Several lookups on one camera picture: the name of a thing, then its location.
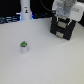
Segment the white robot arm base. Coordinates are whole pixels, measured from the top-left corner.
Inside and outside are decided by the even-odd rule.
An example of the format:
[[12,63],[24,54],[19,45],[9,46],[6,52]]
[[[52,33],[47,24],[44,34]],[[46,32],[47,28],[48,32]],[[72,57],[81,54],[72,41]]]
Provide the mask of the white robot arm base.
[[32,12],[30,9],[30,0],[20,0],[21,3],[21,19],[31,20]]

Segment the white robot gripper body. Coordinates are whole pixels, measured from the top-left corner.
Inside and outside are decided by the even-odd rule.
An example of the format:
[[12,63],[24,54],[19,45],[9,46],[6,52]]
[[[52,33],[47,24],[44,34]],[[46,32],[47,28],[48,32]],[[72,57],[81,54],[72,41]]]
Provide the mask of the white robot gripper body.
[[77,0],[54,0],[52,10],[60,16],[80,21],[83,16],[83,4]]

